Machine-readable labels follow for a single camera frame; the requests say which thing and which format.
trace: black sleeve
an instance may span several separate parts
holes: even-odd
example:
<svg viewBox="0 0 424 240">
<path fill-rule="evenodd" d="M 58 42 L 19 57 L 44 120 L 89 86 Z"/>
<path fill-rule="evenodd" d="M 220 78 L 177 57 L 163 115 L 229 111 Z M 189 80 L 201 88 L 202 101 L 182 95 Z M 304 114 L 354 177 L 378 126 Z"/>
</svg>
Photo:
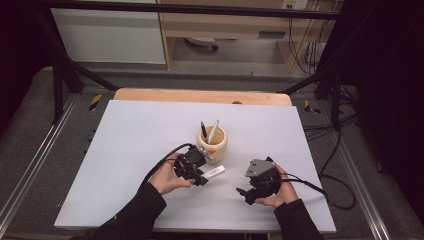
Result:
<svg viewBox="0 0 424 240">
<path fill-rule="evenodd" d="M 152 184 L 140 186 L 135 197 L 112 219 L 100 226 L 90 240 L 148 239 L 166 202 Z"/>
<path fill-rule="evenodd" d="M 281 204 L 274 214 L 280 224 L 282 239 L 323 239 L 301 199 Z"/>
</svg>

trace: white tabletop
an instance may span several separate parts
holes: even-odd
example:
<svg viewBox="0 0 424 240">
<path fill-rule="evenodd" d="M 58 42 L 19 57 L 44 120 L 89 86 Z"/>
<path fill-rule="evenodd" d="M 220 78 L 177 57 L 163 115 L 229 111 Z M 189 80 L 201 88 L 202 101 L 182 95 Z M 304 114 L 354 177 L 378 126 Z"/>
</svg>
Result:
<svg viewBox="0 0 424 240">
<path fill-rule="evenodd" d="M 270 156 L 288 173 L 321 186 L 295 107 L 112 100 L 56 219 L 67 229 L 98 227 L 136 193 L 147 172 L 168 152 L 196 141 L 200 121 L 229 136 L 226 172 L 204 186 L 164 195 L 168 206 L 156 231 L 273 232 L 273 209 L 248 205 L 236 187 L 248 190 L 244 173 L 252 159 Z M 216 166 L 204 165 L 205 172 Z M 322 233 L 335 232 L 322 194 L 294 183 Z"/>
</svg>

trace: pencil holder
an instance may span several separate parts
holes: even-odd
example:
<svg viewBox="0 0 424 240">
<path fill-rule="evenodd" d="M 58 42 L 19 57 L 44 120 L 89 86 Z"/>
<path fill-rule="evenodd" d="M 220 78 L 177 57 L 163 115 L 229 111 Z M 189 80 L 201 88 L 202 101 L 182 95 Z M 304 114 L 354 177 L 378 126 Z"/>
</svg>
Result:
<svg viewBox="0 0 424 240">
<path fill-rule="evenodd" d="M 206 126 L 206 133 L 211 134 L 213 126 Z M 228 135 L 221 127 L 217 127 L 210 142 L 203 137 L 202 131 L 197 134 L 197 147 L 203 147 L 212 157 L 212 160 L 206 158 L 206 163 L 217 164 L 221 162 L 227 152 Z"/>
</svg>

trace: cabinet door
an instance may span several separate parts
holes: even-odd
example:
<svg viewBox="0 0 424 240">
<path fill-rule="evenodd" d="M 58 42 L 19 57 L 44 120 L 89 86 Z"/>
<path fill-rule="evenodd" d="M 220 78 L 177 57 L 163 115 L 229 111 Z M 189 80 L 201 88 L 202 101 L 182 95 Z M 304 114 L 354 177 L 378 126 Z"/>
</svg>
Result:
<svg viewBox="0 0 424 240">
<path fill-rule="evenodd" d="M 155 3 L 154 0 L 123 2 Z M 68 9 L 52 9 L 52 12 L 73 60 L 165 63 L 157 13 Z"/>
</svg>

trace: power strip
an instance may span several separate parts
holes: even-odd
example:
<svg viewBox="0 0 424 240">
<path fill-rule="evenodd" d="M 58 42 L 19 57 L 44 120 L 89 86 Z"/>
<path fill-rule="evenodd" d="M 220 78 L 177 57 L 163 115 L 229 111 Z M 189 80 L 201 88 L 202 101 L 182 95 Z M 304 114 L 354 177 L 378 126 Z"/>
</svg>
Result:
<svg viewBox="0 0 424 240">
<path fill-rule="evenodd" d="M 305 10 L 308 0 L 284 0 L 281 9 Z"/>
</svg>

